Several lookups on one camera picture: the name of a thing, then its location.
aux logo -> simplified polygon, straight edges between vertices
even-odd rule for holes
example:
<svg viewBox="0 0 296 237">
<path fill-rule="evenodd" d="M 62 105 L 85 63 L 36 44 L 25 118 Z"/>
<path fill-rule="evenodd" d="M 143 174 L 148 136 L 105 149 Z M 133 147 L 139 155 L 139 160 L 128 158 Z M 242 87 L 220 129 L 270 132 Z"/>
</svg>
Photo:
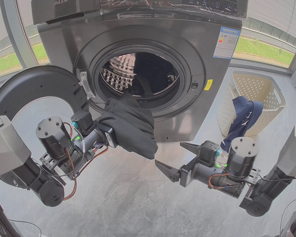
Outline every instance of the aux logo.
<svg viewBox="0 0 296 237">
<path fill-rule="evenodd" d="M 60 3 L 64 3 L 64 2 L 68 2 L 67 0 L 58 0 L 58 1 L 56 1 L 55 3 L 54 3 L 54 5 L 56 5 L 56 4 L 60 4 Z"/>
</svg>

grass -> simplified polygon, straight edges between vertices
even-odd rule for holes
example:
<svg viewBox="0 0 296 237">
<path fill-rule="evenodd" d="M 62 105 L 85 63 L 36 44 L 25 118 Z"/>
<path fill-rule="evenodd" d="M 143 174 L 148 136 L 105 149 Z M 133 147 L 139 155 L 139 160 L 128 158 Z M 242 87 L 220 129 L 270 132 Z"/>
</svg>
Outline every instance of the grass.
<svg viewBox="0 0 296 237">
<path fill-rule="evenodd" d="M 259 42 L 259 40 L 247 39 L 243 37 L 239 38 L 236 52 L 258 55 L 288 65 L 291 63 L 294 57 L 293 53 L 287 52 L 278 47 L 264 44 Z"/>
<path fill-rule="evenodd" d="M 41 43 L 34 45 L 33 50 L 38 60 L 47 58 L 47 54 Z M 236 52 L 262 56 L 262 57 L 273 59 L 273 60 L 279 61 L 280 63 L 284 63 L 288 65 L 290 64 L 290 62 L 294 57 L 293 53 L 287 52 L 285 50 L 282 50 L 280 48 L 277 48 L 268 44 L 264 44 L 262 42 L 259 42 L 259 40 L 247 39 L 243 37 L 239 38 L 239 41 L 236 47 Z M 15 53 L 12 53 L 5 57 L 0 58 L 0 71 L 9 69 L 18 65 L 20 66 L 20 62 L 16 57 Z"/>
<path fill-rule="evenodd" d="M 32 47 L 38 60 L 47 58 L 47 54 L 42 44 L 34 45 Z M 20 66 L 20 62 L 19 62 L 19 59 L 16 57 L 15 53 L 12 53 L 5 57 L 0 58 L 0 71 L 9 69 L 18 65 Z"/>
</svg>

plastic wrap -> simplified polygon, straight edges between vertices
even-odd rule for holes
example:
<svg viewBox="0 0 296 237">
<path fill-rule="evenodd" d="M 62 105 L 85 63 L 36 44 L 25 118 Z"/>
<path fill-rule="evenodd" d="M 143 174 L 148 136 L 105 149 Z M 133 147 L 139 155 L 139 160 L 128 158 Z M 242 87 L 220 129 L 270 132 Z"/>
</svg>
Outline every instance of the plastic wrap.
<svg viewBox="0 0 296 237">
<path fill-rule="evenodd" d="M 219 14 L 229 18 L 241 20 L 247 19 L 248 0 L 100 0 L 101 14 L 107 14 L 117 10 L 124 12 L 131 10 L 149 9 L 161 11 L 179 11 L 183 13 Z M 128 17 L 140 17 L 129 13 Z"/>
</svg>

marble floor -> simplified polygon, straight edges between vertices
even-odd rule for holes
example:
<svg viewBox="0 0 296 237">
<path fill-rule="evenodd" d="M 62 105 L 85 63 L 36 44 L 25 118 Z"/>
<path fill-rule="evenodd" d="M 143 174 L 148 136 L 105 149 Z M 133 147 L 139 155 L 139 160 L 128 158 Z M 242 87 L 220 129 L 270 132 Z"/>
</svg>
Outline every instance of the marble floor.
<svg viewBox="0 0 296 237">
<path fill-rule="evenodd" d="M 229 68 L 214 103 L 194 143 L 220 142 L 216 111 L 229 80 Z M 287 107 L 257 137 L 260 146 L 255 166 L 267 174 L 296 123 L 296 88 L 289 77 L 269 74 L 282 90 Z M 44 150 L 33 134 L 37 123 L 50 115 L 64 120 L 71 115 L 66 103 L 43 99 L 28 106 L 13 121 L 14 126 L 38 159 Z M 156 159 L 179 168 L 190 161 L 191 153 L 179 143 L 160 143 Z M 73 182 L 65 187 L 71 192 Z M 75 196 L 58 207 L 44 206 L 32 191 L 18 189 L 0 181 L 0 203 L 10 219 L 37 224 L 47 237 L 261 237 L 277 235 L 281 215 L 296 198 L 296 180 L 272 203 L 268 213 L 254 218 L 234 199 L 205 184 L 193 181 L 183 188 L 172 183 L 155 167 L 154 161 L 121 148 L 110 149 L 98 157 L 78 178 Z M 282 226 L 296 210 L 293 202 L 285 211 Z M 31 225 L 16 223 L 24 237 L 38 237 Z"/>
</svg>

laundry basket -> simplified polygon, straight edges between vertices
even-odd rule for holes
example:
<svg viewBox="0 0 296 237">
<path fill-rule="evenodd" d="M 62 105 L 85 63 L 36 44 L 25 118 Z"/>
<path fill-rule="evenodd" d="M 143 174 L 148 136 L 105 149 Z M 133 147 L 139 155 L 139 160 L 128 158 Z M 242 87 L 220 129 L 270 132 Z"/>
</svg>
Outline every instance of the laundry basket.
<svg viewBox="0 0 296 237">
<path fill-rule="evenodd" d="M 230 126 L 236 118 L 232 100 L 239 96 L 263 103 L 261 116 L 246 132 L 246 136 L 257 135 L 286 107 L 283 93 L 272 77 L 233 70 L 217 113 L 219 127 L 224 136 L 228 135 Z"/>
</svg>

